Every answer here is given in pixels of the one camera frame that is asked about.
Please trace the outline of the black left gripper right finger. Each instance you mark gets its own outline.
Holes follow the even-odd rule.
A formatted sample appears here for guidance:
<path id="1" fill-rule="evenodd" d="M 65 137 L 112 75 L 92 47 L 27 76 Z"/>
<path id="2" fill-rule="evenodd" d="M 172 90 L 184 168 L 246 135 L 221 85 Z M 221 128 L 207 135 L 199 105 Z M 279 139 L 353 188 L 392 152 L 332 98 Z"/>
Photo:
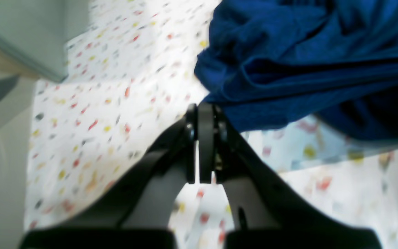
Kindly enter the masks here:
<path id="1" fill-rule="evenodd" d="M 376 233 L 329 218 L 266 166 L 222 110 L 198 107 L 199 181 L 224 187 L 234 221 L 226 249 L 380 249 Z"/>

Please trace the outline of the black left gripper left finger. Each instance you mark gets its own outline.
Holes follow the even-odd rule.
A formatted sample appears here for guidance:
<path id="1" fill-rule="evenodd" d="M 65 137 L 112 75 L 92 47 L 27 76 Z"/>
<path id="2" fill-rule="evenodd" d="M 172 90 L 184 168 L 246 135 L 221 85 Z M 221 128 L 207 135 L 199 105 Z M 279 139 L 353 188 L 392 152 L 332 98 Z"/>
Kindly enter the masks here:
<path id="1" fill-rule="evenodd" d="M 67 221 L 28 232 L 21 249 L 178 249 L 168 222 L 195 180 L 197 105 L 167 128 L 97 201 Z"/>

